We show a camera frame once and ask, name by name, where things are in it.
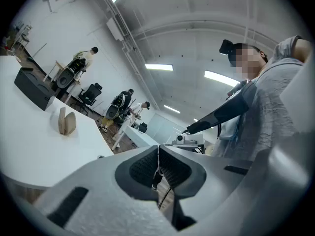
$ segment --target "black office chair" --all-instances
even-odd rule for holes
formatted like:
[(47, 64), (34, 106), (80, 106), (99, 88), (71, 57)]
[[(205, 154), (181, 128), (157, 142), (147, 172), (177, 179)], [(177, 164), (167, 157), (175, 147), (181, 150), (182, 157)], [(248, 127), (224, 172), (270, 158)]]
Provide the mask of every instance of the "black office chair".
[(87, 116), (88, 111), (85, 108), (87, 108), (88, 106), (92, 106), (96, 102), (95, 98), (98, 97), (102, 93), (101, 89), (102, 89), (102, 87), (98, 83), (95, 83), (95, 85), (91, 84), (89, 89), (85, 93), (82, 93), (84, 91), (84, 89), (81, 89), (81, 92), (79, 94), (79, 99), (82, 102), (72, 103), (72, 104), (70, 104), (70, 106), (72, 106), (72, 105), (79, 106), (80, 107), (79, 112), (81, 112), (81, 110), (83, 110), (87, 113), (86, 114), (86, 116)]
[(139, 125), (139, 131), (141, 131), (142, 133), (145, 133), (148, 129), (147, 127), (148, 127), (147, 124), (143, 122)]

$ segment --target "wooden floor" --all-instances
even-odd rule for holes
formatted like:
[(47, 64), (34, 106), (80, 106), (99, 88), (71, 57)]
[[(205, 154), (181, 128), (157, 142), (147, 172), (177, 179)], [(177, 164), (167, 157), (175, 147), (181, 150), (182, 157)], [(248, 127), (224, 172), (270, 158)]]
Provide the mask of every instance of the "wooden floor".
[[(44, 79), (45, 74), (40, 69), (38, 69), (34, 63), (27, 60), (28, 56), (25, 52), (17, 51), (17, 57), (21, 60), (20, 64), (23, 67), (33, 68), (34, 73), (39, 78)], [(52, 86), (52, 84), (50, 83), (50, 81), (48, 79), (46, 80), (46, 83), (49, 86)], [(62, 97), (61, 101), (65, 102), (66, 99), (67, 99), (67, 95), (65, 94)], [(76, 102), (76, 100), (70, 98), (69, 101), (67, 102), (67, 105), (70, 106), (71, 103), (75, 103), (75, 102)], [(73, 108), (76, 110), (79, 110), (78, 106), (73, 106)], [(88, 116), (90, 118), (92, 118), (96, 122), (97, 125), (100, 125), (101, 120), (102, 120), (100, 115), (90, 112)], [(119, 130), (119, 126), (112, 125), (111, 127), (109, 127), (108, 133), (105, 133), (103, 131), (101, 132), (104, 140), (106, 141), (106, 143), (109, 145), (110, 148), (114, 144), (114, 141), (112, 140), (112, 138), (118, 130)], [(134, 148), (136, 148), (136, 146), (135, 146), (135, 144), (133, 144), (132, 140), (130, 140), (127, 136), (124, 136), (120, 141), (120, 148), (115, 148), (113, 153), (118, 154), (118, 153), (125, 152), (128, 150), (134, 149)], [(21, 198), (24, 198), (25, 200), (27, 200), (31, 204), (33, 204), (36, 201), (36, 199), (44, 192), (43, 190), (21, 187), (19, 185), (16, 185), (15, 183), (11, 182), (10, 180), (7, 180), (7, 181), (8, 181), (8, 185), (10, 186), (10, 189), (13, 193), (15, 193), (16, 195), (18, 195)], [(167, 183), (166, 179), (163, 177), (161, 183), (157, 186), (159, 203), (161, 202), (162, 198), (164, 197), (168, 187), (169, 187), (169, 184)], [(174, 193), (171, 190), (168, 193), (167, 198), (164, 200), (164, 202), (161, 206), (161, 211), (164, 211), (169, 205), (171, 205), (173, 203), (173, 200), (174, 200)]]

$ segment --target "person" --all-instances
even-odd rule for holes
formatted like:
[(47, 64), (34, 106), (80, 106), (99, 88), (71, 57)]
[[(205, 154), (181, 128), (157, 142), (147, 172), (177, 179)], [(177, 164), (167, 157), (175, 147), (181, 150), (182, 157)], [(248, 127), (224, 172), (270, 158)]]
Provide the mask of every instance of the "person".
[(148, 101), (144, 103), (136, 103), (135, 105), (128, 108), (130, 111), (130, 116), (127, 115), (124, 119), (124, 122), (118, 132), (114, 135), (113, 140), (116, 141), (120, 138), (121, 134), (125, 131), (127, 126), (132, 126), (133, 123), (136, 121), (137, 118), (141, 117), (141, 112), (143, 109), (150, 109), (150, 103)]
[[(78, 82), (82, 76), (82, 74), (84, 72), (87, 71), (87, 69), (92, 65), (92, 61), (93, 61), (93, 55), (95, 55), (96, 53), (98, 53), (98, 48), (97, 47), (93, 47), (91, 48), (89, 51), (83, 51), (83, 52), (78, 52), (73, 56), (73, 59), (76, 58), (85, 58), (85, 67), (84, 70), (79, 72), (77, 75), (74, 76), (73, 80), (63, 89), (60, 90), (60, 92), (57, 94), (56, 98), (61, 100), (62, 96), (65, 94), (65, 92), (67, 91), (67, 89), (74, 83), (74, 82)], [(53, 90), (57, 90), (57, 83), (54, 83), (52, 89)]]
[[(129, 89), (128, 91), (122, 91), (120, 94), (123, 94), (125, 96), (125, 103), (121, 108), (119, 108), (119, 114), (122, 114), (126, 111), (130, 101), (131, 96), (133, 95), (133, 89)], [(106, 133), (108, 132), (108, 127), (110, 127), (114, 123), (114, 119), (107, 119), (106, 117), (103, 118), (102, 123), (100, 126), (98, 126), (99, 129), (103, 129)]]
[(228, 59), (257, 91), (250, 109), (240, 116), (237, 138), (217, 140), (213, 156), (254, 161), (259, 151), (272, 148), (297, 130), (280, 100), (312, 51), (312, 44), (300, 36), (279, 43), (268, 60), (263, 51), (247, 44), (234, 44)]

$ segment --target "cable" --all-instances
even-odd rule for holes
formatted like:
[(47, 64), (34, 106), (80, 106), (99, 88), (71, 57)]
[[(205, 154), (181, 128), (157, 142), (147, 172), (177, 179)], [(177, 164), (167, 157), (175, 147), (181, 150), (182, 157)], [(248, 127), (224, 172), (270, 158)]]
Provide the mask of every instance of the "cable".
[(170, 192), (170, 190), (171, 190), (171, 186), (168, 187), (168, 189), (167, 189), (167, 191), (166, 191), (166, 193), (165, 193), (165, 195), (164, 195), (164, 198), (162, 199), (161, 203), (158, 205), (158, 208), (159, 208), (160, 210), (161, 210), (161, 206), (162, 206), (162, 204), (163, 204), (163, 201), (165, 200), (165, 198), (166, 198), (167, 194)]

